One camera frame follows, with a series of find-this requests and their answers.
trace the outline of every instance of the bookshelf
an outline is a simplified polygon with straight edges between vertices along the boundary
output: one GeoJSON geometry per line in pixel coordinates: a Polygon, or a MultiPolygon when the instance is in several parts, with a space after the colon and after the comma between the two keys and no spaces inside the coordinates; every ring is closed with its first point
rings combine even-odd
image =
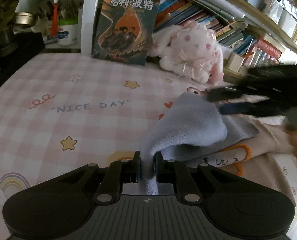
{"type": "Polygon", "coordinates": [[[297,53],[295,42],[269,17],[244,0],[226,0],[246,13],[246,17],[266,29],[274,38],[283,43],[291,51],[297,53]]]}

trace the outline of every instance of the cartoon print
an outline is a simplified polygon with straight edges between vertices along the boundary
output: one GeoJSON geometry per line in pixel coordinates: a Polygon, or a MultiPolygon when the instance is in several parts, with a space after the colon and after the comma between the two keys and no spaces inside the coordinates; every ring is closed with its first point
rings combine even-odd
{"type": "Polygon", "coordinates": [[[193,87],[189,87],[187,89],[187,91],[192,92],[192,93],[197,94],[197,95],[201,95],[201,96],[207,95],[207,90],[201,91],[201,90],[198,90],[197,88],[193,88],[193,87]]]}
{"type": "Polygon", "coordinates": [[[54,97],[55,96],[50,97],[49,94],[46,94],[46,95],[42,96],[42,99],[44,100],[43,102],[41,102],[39,99],[34,99],[32,101],[32,105],[34,105],[34,106],[33,107],[30,107],[29,109],[33,109],[33,108],[35,108],[35,107],[37,107],[37,106],[39,106],[41,104],[44,104],[46,101],[48,101],[48,100],[50,100],[50,99],[52,99],[54,97]]]}
{"type": "Polygon", "coordinates": [[[164,103],[164,106],[167,107],[168,109],[170,109],[172,105],[173,105],[173,102],[164,103]]]}
{"type": "Polygon", "coordinates": [[[140,85],[136,81],[127,81],[124,85],[125,87],[129,87],[131,89],[139,88],[140,85]]]}
{"type": "Polygon", "coordinates": [[[73,140],[70,136],[68,136],[65,140],[61,141],[61,144],[63,146],[63,151],[75,150],[76,143],[77,143],[77,140],[73,140]]]}
{"type": "Polygon", "coordinates": [[[78,80],[82,80],[83,78],[80,75],[69,75],[67,81],[77,82],[78,80]]]}
{"type": "Polygon", "coordinates": [[[288,174],[287,168],[285,168],[285,166],[283,167],[283,172],[284,172],[285,175],[288,174]]]}
{"type": "Polygon", "coordinates": [[[0,178],[0,205],[3,205],[7,197],[5,196],[5,190],[14,186],[18,191],[29,188],[29,182],[21,174],[16,172],[7,173],[0,178]]]}
{"type": "MultiPolygon", "coordinates": [[[[168,109],[170,109],[172,105],[173,105],[173,102],[164,103],[164,106],[167,107],[168,109]]],[[[161,118],[163,116],[164,116],[164,114],[160,114],[159,115],[159,120],[161,120],[161,118]]]]}

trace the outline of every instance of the metal screw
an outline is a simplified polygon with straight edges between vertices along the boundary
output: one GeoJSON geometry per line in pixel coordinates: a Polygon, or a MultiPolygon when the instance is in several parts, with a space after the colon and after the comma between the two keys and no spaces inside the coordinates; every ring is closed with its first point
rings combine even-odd
{"type": "Polygon", "coordinates": [[[200,196],[196,194],[187,194],[184,198],[188,202],[196,202],[200,200],[200,196]]]}
{"type": "Polygon", "coordinates": [[[112,196],[110,194],[101,194],[97,196],[97,200],[101,202],[108,202],[112,200],[112,196]]]}

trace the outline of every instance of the pen holder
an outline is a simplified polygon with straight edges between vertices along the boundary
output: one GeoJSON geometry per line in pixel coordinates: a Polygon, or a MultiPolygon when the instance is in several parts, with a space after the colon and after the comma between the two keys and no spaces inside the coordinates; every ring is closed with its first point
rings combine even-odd
{"type": "Polygon", "coordinates": [[[67,46],[77,43],[77,18],[58,21],[57,43],[67,46]]]}
{"type": "Polygon", "coordinates": [[[275,0],[272,4],[271,0],[264,0],[264,3],[266,4],[266,7],[263,10],[263,13],[270,17],[276,24],[278,24],[283,12],[282,5],[280,5],[277,0],[275,0]]]}

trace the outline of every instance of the light blue towel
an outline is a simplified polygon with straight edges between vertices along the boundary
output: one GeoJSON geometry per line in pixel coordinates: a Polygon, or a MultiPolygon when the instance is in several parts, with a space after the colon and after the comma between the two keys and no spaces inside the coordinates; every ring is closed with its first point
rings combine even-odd
{"type": "Polygon", "coordinates": [[[259,133],[243,118],[221,116],[204,96],[185,92],[143,139],[140,148],[140,193],[158,194],[154,155],[164,159],[190,161],[218,152],[259,133]]]}

